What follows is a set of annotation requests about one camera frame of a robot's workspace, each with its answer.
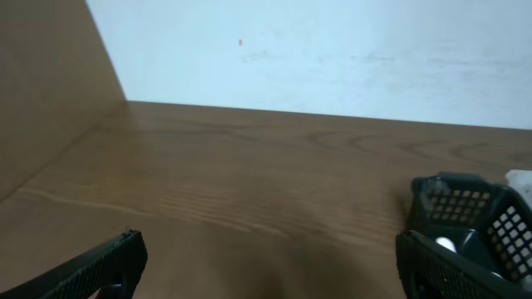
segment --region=white wall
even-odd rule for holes
[[[530,0],[88,3],[129,100],[532,129]]]

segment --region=wooden panel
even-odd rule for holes
[[[131,102],[0,204],[0,290],[129,225],[139,298],[404,298],[411,179],[504,181],[531,149],[525,130]]]
[[[84,1],[0,2],[0,200],[124,100]]]

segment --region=wooden table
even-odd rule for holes
[[[0,290],[130,226],[136,297],[403,298],[411,179],[527,168],[526,130],[131,102],[0,204]]]

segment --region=black plastic basket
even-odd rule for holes
[[[519,285],[415,231],[397,235],[396,254],[409,299],[530,299],[530,292]]]
[[[501,281],[532,287],[532,213],[517,192],[453,173],[414,179],[411,187],[407,230],[432,240],[449,238],[458,255],[501,275]]]

